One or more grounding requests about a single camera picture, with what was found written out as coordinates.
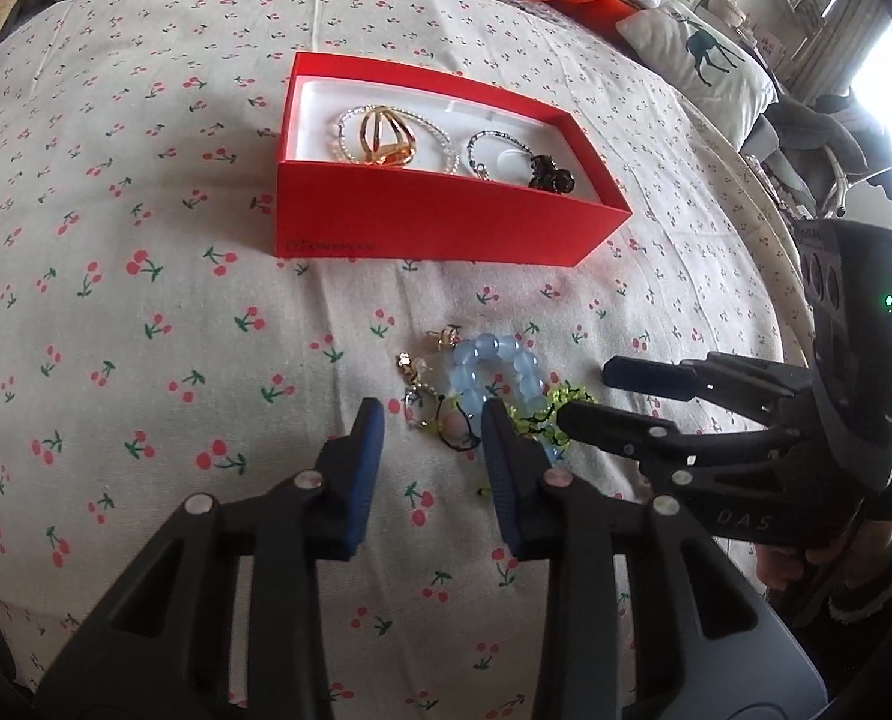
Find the person's right hand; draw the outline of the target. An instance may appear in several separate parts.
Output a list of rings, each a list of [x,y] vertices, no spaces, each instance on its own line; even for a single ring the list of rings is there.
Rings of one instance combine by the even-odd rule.
[[[892,600],[892,520],[867,518],[818,550],[757,544],[754,553],[768,603],[788,621],[827,610],[853,622]]]

